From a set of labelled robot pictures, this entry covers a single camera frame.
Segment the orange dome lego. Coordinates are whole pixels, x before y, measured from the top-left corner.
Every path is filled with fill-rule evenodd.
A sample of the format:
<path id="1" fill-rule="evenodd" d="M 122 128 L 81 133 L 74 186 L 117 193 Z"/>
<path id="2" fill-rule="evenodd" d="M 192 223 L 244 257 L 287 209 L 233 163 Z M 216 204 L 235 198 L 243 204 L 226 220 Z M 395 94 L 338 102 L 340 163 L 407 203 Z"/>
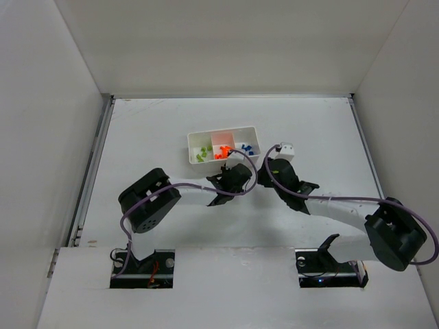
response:
<path id="1" fill-rule="evenodd" d="M 215 160 L 224 160 L 229 156 L 230 151 L 233 148 L 228 145 L 214 145 L 213 157 Z"/>

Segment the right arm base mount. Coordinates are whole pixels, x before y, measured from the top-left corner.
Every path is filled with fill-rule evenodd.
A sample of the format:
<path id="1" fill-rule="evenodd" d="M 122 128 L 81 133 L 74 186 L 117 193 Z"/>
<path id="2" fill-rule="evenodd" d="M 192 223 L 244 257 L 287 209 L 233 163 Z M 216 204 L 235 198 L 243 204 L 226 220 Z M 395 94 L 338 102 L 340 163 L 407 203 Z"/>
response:
<path id="1" fill-rule="evenodd" d="M 330 254 L 331 244 L 340 235 L 332 234 L 317 248 L 295 249 L 298 282 L 305 288 L 364 288 L 369 281 L 362 261 L 339 263 Z"/>

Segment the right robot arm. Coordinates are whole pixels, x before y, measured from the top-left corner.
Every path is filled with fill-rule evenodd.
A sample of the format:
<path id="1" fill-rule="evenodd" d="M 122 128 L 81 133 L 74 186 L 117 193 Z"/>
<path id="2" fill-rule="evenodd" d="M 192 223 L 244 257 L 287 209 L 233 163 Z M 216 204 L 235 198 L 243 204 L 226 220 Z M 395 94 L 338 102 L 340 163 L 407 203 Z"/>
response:
<path id="1" fill-rule="evenodd" d="M 360 236 L 332 234 L 321 244 L 323 254 L 338 263 L 376 260 L 404 271 L 415 263 L 416 254 L 427 241 L 427 224 L 397 199 L 324 193 L 319 185 L 300 180 L 284 158 L 265 158 L 259 184 L 273 188 L 292 210 L 360 230 Z"/>

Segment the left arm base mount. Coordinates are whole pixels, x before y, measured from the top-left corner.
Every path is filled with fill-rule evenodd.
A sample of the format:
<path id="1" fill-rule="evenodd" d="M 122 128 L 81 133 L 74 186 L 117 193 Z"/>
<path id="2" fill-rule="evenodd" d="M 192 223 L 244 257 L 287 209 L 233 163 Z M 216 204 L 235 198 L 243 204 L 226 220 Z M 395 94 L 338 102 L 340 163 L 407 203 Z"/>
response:
<path id="1" fill-rule="evenodd" d="M 156 249 L 143 260 L 128 251 L 115 248 L 110 253 L 111 289 L 172 289 L 174 285 L 175 250 Z"/>

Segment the blue half-round lego piece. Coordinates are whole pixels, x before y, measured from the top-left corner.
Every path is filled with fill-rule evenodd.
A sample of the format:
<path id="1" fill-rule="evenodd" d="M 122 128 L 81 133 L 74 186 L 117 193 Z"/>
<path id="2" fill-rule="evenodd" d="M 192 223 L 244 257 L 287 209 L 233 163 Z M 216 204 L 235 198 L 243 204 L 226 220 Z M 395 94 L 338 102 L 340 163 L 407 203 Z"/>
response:
<path id="1" fill-rule="evenodd" d="M 242 144 L 241 145 L 241 150 L 242 150 L 242 152 L 244 152 L 248 156 L 254 155 L 254 150 L 253 150 L 252 145 Z"/>

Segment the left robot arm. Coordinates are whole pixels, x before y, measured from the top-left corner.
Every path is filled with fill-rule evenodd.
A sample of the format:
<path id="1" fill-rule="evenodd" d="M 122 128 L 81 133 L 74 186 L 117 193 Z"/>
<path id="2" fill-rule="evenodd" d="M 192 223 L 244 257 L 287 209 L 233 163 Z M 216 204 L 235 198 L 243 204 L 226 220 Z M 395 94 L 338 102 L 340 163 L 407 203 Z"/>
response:
<path id="1" fill-rule="evenodd" d="M 174 206 L 223 206 L 245 193 L 251 177 L 244 164 L 222 167 L 215 175 L 188 182 L 170 178 L 162 168 L 152 169 L 118 196 L 124 219 L 130 223 L 132 257 L 144 260 L 154 253 L 156 244 L 150 231 Z"/>

